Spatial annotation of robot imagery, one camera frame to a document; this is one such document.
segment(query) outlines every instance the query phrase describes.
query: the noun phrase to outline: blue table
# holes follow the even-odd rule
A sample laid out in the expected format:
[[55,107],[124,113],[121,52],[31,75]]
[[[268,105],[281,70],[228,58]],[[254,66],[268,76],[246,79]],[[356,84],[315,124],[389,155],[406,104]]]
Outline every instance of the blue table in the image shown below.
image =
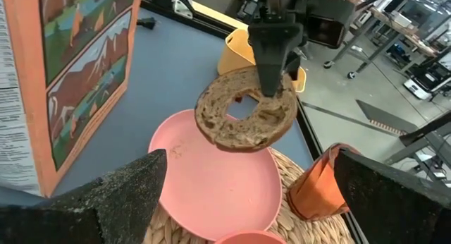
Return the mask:
[[[149,141],[170,115],[194,108],[198,96],[217,76],[224,41],[142,9],[154,16],[154,30],[138,27],[128,91],[108,115],[58,185],[60,195],[147,153]],[[230,113],[243,118],[255,107],[253,99],[234,104]],[[312,158],[295,121],[273,147],[303,169]],[[0,188],[0,204],[35,205],[44,198]]]

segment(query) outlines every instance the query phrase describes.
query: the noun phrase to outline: bagel slice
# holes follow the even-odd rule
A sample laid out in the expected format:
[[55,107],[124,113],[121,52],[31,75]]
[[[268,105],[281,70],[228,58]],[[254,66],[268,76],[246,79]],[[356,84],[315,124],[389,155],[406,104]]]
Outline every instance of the bagel slice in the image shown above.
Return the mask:
[[[281,80],[276,95],[264,97],[255,66],[219,76],[197,100],[197,127],[221,150],[254,152],[270,146],[290,129],[297,115],[292,80],[288,74]],[[259,99],[252,114],[240,120],[227,118],[229,106],[246,94]]]

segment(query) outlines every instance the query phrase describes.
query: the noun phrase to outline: gray floor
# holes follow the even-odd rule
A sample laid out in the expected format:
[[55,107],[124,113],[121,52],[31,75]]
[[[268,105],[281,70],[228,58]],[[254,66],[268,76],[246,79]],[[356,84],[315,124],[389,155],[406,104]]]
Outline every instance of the gray floor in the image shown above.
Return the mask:
[[[366,54],[375,49],[368,39],[359,42],[358,46]],[[369,123],[356,99],[417,126],[451,109],[450,100],[441,96],[436,98],[435,104],[415,98],[402,86],[406,78],[395,72],[394,65],[384,56],[357,78],[349,80],[347,73],[355,71],[361,61],[346,55],[326,70],[323,63],[331,60],[338,50],[313,44],[309,48],[313,59],[302,62],[302,67],[307,70],[307,85],[299,97],[306,103],[307,114],[323,148],[345,142],[376,161],[383,161],[403,148],[395,134]]]

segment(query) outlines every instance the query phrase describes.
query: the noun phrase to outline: pink bowl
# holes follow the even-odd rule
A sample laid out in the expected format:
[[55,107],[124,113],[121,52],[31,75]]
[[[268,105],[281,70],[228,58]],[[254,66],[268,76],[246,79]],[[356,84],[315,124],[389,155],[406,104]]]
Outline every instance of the pink bowl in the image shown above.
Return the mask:
[[276,219],[282,186],[268,149],[219,150],[197,129],[193,109],[158,127],[149,146],[155,149],[168,154],[160,204],[189,232],[215,241],[245,229],[267,230]]
[[286,244],[286,242],[265,231],[242,231],[232,233],[214,244]]

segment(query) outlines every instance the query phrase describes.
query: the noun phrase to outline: mountain illustration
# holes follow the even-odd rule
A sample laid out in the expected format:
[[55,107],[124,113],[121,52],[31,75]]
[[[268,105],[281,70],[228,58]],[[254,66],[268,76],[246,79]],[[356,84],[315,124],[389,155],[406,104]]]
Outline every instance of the mountain illustration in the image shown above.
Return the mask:
[[96,20],[96,24],[94,25],[94,31],[98,32],[104,26],[104,9],[100,11],[99,17]]
[[128,29],[123,28],[120,33],[105,37],[102,46],[93,51],[97,57],[87,63],[79,71],[66,73],[58,89],[48,94],[49,124],[52,139],[56,138],[70,120],[70,112],[64,109],[74,109],[87,93],[97,90],[100,78],[105,75],[122,56],[128,52]]
[[72,30],[70,31],[70,43],[69,45],[73,47],[73,39],[78,35],[80,32],[80,27],[83,24],[84,17],[80,12],[80,5],[77,4],[75,7],[75,15],[73,18],[72,23]]

